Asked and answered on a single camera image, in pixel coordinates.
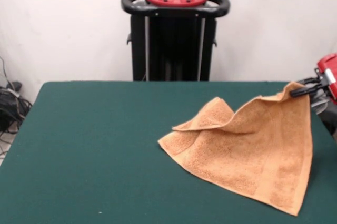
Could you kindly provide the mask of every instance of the green table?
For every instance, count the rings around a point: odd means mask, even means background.
[[[215,96],[233,109],[285,83],[48,83],[0,167],[0,223],[337,223],[337,147],[312,115],[298,217],[198,179],[157,140]]]

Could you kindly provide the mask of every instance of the floor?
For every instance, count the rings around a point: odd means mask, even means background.
[[[3,152],[9,151],[11,144],[15,138],[15,135],[11,134],[2,134],[0,137],[0,154]],[[6,153],[0,155],[0,165],[4,161],[4,158],[6,157]]]

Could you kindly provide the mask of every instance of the white wall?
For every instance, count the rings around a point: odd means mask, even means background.
[[[337,0],[231,2],[211,80],[297,80],[337,50]],[[132,80],[129,32],[120,0],[0,0],[0,54],[31,100],[50,80]]]

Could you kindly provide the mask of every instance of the towel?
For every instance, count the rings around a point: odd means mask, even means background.
[[[236,113],[216,97],[158,143],[191,174],[297,216],[312,161],[309,97],[289,94],[301,87],[289,83]]]

